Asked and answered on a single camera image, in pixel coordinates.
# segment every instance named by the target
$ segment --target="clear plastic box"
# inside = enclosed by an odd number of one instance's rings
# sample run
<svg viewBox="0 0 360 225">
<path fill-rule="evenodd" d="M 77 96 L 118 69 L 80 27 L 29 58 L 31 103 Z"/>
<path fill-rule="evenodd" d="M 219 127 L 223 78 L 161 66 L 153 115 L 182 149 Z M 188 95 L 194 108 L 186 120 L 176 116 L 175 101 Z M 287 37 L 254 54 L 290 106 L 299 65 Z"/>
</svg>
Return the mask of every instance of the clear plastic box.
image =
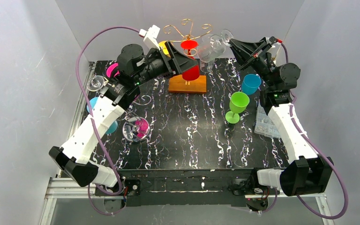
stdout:
<svg viewBox="0 0 360 225">
<path fill-rule="evenodd" d="M 271 119 L 266 115 L 263 107 L 261 107 L 260 102 L 257 106 L 256 114 L 256 123 L 255 123 L 255 133 L 259 135 L 264 135 L 270 138 L 281 138 L 277 127 L 271 121 Z"/>
</svg>

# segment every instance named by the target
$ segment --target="table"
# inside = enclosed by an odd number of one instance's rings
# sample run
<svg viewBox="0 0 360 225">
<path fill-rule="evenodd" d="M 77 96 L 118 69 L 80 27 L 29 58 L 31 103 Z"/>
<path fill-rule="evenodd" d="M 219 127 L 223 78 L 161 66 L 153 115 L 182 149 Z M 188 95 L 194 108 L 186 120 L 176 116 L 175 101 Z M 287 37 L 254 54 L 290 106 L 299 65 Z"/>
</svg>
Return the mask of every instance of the table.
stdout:
<svg viewBox="0 0 360 225">
<path fill-rule="evenodd" d="M 113 61 L 97 61 L 95 75 L 105 75 Z M 200 94 L 168 93 L 168 80 L 157 78 L 140 87 L 141 96 L 151 97 L 147 105 L 135 105 L 135 113 L 148 120 L 151 134 L 140 144 L 123 138 L 117 131 L 103 137 L 110 157 L 119 169 L 222 169 L 252 167 L 287 167 L 283 142 L 253 132 L 259 93 L 250 96 L 241 121 L 225 121 L 230 96 L 239 91 L 246 74 L 235 59 L 216 59 L 213 72 L 207 74 L 208 92 Z M 89 98 L 96 96 L 89 93 Z M 97 146 L 90 158 L 108 166 Z"/>
</svg>

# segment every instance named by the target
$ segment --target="white wall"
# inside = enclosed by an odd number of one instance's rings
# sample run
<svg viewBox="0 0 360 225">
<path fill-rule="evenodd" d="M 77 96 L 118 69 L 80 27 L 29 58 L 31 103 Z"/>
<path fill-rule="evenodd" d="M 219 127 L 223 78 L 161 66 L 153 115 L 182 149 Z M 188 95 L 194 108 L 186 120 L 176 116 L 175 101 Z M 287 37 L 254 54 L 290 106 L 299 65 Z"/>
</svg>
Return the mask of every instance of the white wall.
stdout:
<svg viewBox="0 0 360 225">
<path fill-rule="evenodd" d="M 258 41 L 264 36 L 284 38 L 304 0 L 56 0 L 78 43 L 83 46 L 92 35 L 111 26 L 132 26 L 148 29 L 155 24 L 160 28 L 172 24 L 184 34 L 189 26 L 181 20 L 194 20 L 192 34 L 203 34 L 201 25 L 209 23 L 219 34 L 224 28 L 236 39 Z M 175 31 L 158 40 L 180 40 Z M 123 46 L 137 43 L 144 46 L 132 31 L 110 31 L 92 43 L 85 52 L 89 60 L 116 59 Z M 233 57 L 230 49 L 223 57 Z"/>
<path fill-rule="evenodd" d="M 39 222 L 58 170 L 48 151 L 67 139 L 80 95 L 79 51 L 54 0 L 0 0 L 0 225 Z"/>
<path fill-rule="evenodd" d="M 301 68 L 297 115 L 348 188 L 348 211 L 335 223 L 360 224 L 360 1 L 306 0 L 285 44 Z M 330 211 L 339 213 L 343 194 L 334 174 L 326 193 Z"/>
</svg>

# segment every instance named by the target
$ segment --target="blue object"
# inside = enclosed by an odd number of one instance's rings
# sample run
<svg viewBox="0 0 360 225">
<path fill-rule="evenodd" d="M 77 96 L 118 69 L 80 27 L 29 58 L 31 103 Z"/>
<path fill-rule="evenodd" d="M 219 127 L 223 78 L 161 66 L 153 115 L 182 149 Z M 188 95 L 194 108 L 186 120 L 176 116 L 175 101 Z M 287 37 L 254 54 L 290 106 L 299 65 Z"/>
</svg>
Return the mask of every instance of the blue object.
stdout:
<svg viewBox="0 0 360 225">
<path fill-rule="evenodd" d="M 90 100 L 90 105 L 92 106 L 92 108 L 94 108 L 94 106 L 96 105 L 97 99 L 98 99 L 98 97 L 94 97 Z M 89 110 L 89 107 L 87 104 L 86 104 L 86 110 L 88 111 L 88 113 L 90 113 L 90 110 Z"/>
<path fill-rule="evenodd" d="M 92 106 L 92 108 L 94 108 L 94 106 L 96 105 L 98 97 L 94 97 L 90 100 L 90 105 Z M 88 111 L 88 113 L 90 113 L 89 107 L 86 105 L 86 110 Z M 106 131 L 106 135 L 112 134 L 114 133 L 118 128 L 118 122 L 114 121 L 114 123 L 111 124 L 111 126 L 108 128 L 108 130 Z"/>
<path fill-rule="evenodd" d="M 258 75 L 248 74 L 245 76 L 245 78 L 243 78 L 241 86 L 242 92 L 247 95 L 252 95 L 260 87 L 260 84 L 262 84 L 262 80 Z"/>
</svg>

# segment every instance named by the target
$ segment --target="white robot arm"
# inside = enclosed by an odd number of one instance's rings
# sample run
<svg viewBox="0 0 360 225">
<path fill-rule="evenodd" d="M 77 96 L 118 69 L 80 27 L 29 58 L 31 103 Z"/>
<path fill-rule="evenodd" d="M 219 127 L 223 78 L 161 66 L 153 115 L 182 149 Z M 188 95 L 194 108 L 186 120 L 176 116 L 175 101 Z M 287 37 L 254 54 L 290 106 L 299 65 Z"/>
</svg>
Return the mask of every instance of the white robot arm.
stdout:
<svg viewBox="0 0 360 225">
<path fill-rule="evenodd" d="M 284 170 L 256 169 L 249 188 L 269 186 L 283 190 L 287 196 L 321 193 L 326 189 L 332 168 L 301 136 L 306 132 L 297 119 L 290 96 L 290 90 L 297 86 L 300 69 L 294 63 L 276 66 L 269 53 L 274 44 L 281 42 L 275 37 L 265 37 L 256 43 L 230 40 L 240 69 L 252 67 L 265 82 L 260 104 L 277 127 L 289 157 L 289 166 Z"/>
<path fill-rule="evenodd" d="M 56 164 L 81 187 L 90 183 L 114 187 L 117 183 L 112 168 L 90 161 L 90 156 L 98 141 L 94 134 L 91 119 L 94 120 L 98 134 L 103 136 L 108 128 L 125 113 L 130 104 L 140 95 L 139 86 L 160 75 L 166 78 L 197 65 L 197 61 L 178 52 L 167 42 L 170 57 L 156 48 L 155 38 L 159 32 L 156 26 L 148 31 L 140 31 L 144 42 L 150 46 L 147 55 L 140 45 L 130 44 L 123 47 L 117 58 L 118 66 L 108 83 L 100 90 L 100 96 L 93 108 L 93 118 L 88 115 L 75 133 L 60 147 L 53 146 L 49 155 Z"/>
</svg>

